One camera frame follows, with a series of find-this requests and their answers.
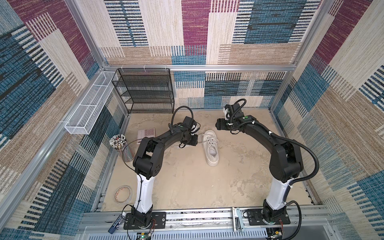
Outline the white sneaker shoe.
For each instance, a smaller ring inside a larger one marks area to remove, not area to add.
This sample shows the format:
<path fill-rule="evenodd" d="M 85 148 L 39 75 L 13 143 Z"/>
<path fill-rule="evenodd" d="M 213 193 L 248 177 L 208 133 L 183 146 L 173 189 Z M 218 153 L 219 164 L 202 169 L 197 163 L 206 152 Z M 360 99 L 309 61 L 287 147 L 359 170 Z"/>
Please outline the white sneaker shoe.
<path fill-rule="evenodd" d="M 206 155 L 206 162 L 209 166 L 215 167 L 219 163 L 219 148 L 210 148 L 210 149 L 205 149 L 205 155 Z"/>

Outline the white shoelace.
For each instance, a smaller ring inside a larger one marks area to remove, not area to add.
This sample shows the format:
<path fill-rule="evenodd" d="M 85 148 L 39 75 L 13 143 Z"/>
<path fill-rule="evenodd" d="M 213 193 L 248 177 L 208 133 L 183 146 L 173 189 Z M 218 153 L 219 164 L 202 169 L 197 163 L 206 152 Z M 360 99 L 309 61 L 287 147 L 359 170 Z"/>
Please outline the white shoelace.
<path fill-rule="evenodd" d="M 218 148 L 218 138 L 214 131 L 208 130 L 205 133 L 195 134 L 198 137 L 198 144 L 201 144 L 203 148 Z"/>

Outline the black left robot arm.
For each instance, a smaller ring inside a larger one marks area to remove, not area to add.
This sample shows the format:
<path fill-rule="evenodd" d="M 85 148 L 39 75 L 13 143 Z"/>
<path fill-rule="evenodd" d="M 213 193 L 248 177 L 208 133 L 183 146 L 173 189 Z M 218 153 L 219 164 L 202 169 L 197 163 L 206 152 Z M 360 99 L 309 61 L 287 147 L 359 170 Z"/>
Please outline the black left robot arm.
<path fill-rule="evenodd" d="M 138 188 L 130 215 L 138 224 L 147 227 L 152 221 L 154 182 L 161 171 L 165 150 L 175 143 L 179 143 L 180 148 L 196 146 L 198 131 L 199 124 L 194 118 L 185 117 L 181 123 L 171 122 L 168 131 L 158 137 L 141 140 L 133 161 Z"/>

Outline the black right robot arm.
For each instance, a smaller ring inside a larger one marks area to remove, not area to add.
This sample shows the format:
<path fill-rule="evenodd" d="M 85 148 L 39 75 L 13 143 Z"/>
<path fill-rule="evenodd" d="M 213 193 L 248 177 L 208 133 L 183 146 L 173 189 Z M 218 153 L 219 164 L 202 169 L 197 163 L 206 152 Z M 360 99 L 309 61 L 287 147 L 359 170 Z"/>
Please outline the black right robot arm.
<path fill-rule="evenodd" d="M 217 120 L 218 130 L 244 133 L 257 140 L 271 154 L 269 170 L 273 181 L 269 195 L 263 202 L 260 217 L 265 224 L 272 225 L 286 214 L 290 183 L 304 169 L 300 146 L 283 140 L 255 117 L 245 116 L 238 103 L 226 105 L 224 114 L 223 119 Z"/>

